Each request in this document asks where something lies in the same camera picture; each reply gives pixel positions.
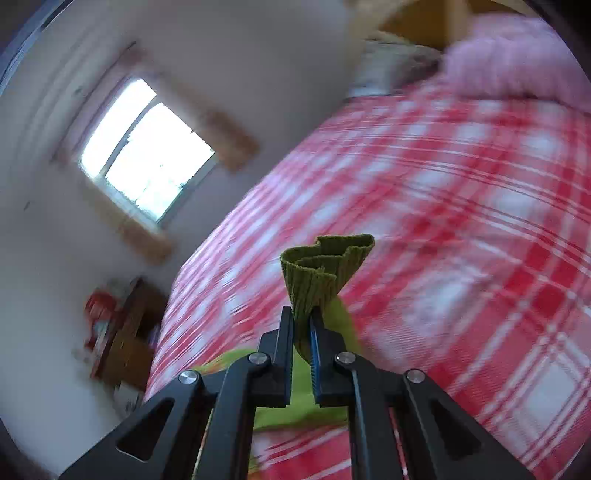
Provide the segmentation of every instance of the silver screw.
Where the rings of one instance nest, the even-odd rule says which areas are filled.
[[[417,368],[413,368],[407,372],[407,378],[412,383],[422,383],[425,380],[425,372]]]
[[[178,376],[178,380],[184,384],[195,383],[199,378],[199,374],[195,370],[185,370]]]
[[[336,356],[337,362],[345,365],[350,365],[355,362],[355,354],[351,352],[341,352]]]
[[[267,361],[268,355],[263,352],[254,352],[248,355],[248,361],[255,365],[262,365]]]

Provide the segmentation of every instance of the ribbed green fabric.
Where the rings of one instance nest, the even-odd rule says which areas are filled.
[[[308,317],[312,308],[323,311],[325,325],[336,331],[350,318],[327,317],[328,304],[359,269],[375,245],[372,235],[319,236],[310,246],[285,250],[281,256],[281,269],[294,313],[294,344],[302,358],[311,362]]]

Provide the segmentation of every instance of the brown wooden furniture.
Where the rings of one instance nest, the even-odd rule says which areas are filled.
[[[168,297],[156,287],[142,278],[135,280],[120,320],[109,326],[93,378],[113,387],[125,382],[145,391],[154,358],[148,336],[162,322],[167,302]]]

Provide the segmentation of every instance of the window frame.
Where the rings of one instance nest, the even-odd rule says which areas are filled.
[[[82,165],[82,153],[84,152],[84,149],[88,145],[88,142],[90,141],[92,136],[95,134],[97,127],[102,122],[106,114],[109,112],[113,104],[121,96],[123,91],[129,85],[131,85],[133,82],[136,82],[137,80],[143,80],[152,90],[156,92],[156,95],[152,100],[150,100],[148,105],[144,107],[144,109],[135,118],[135,120],[132,122],[129,128],[125,131],[125,133],[123,134],[121,139],[119,139],[119,142],[109,155],[109,158],[107,159],[105,165],[101,168],[99,174],[93,179],[89,177],[84,170],[84,166]],[[123,147],[126,146],[129,142],[129,136],[131,135],[132,131],[135,129],[135,127],[137,127],[137,125],[141,122],[142,118],[145,117],[153,107],[161,103],[167,108],[169,108],[173,114],[175,114],[178,118],[181,119],[183,123],[185,123],[189,128],[191,128],[191,132],[194,132],[197,136],[199,136],[199,134],[195,132],[194,128],[191,127],[191,125],[188,125],[183,118],[177,115],[174,110],[172,110],[170,107],[166,105],[166,103],[160,98],[160,95],[158,94],[157,90],[153,87],[153,85],[151,85],[151,82],[149,82],[149,79],[138,74],[130,74],[125,76],[125,78],[122,79],[121,82],[119,82],[117,88],[111,91],[111,93],[108,95],[106,102],[103,104],[103,108],[101,108],[100,111],[96,113],[96,115],[92,119],[92,123],[88,125],[88,128],[84,134],[84,142],[80,150],[80,155],[77,160],[77,164],[81,171],[84,172],[84,175],[90,181],[92,181],[98,188],[100,188],[101,191],[104,192],[104,194],[109,196],[109,198],[111,198],[113,202],[119,205],[119,207],[124,208],[127,211],[133,212],[134,216],[136,216],[138,220],[142,221],[143,223],[147,223],[150,227],[157,226],[162,228],[170,223],[170,220],[178,212],[179,208],[186,202],[186,200],[189,198],[190,194],[195,190],[197,185],[218,165],[219,162],[217,158],[217,152],[214,150],[213,155],[209,157],[205,161],[205,163],[201,165],[201,167],[199,167],[199,169],[195,172],[195,175],[193,175],[183,185],[178,195],[174,198],[174,200],[170,203],[168,208],[166,208],[164,213],[158,219],[154,219],[152,216],[144,212],[133,200],[127,198],[113,184],[111,184],[109,180],[107,180],[106,175],[113,166],[113,163],[115,163],[115,160],[117,159],[121,151],[123,150]]]

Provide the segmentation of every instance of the bright window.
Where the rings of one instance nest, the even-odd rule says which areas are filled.
[[[158,100],[143,80],[121,92],[90,137],[80,160],[108,192],[158,222],[214,151]]]

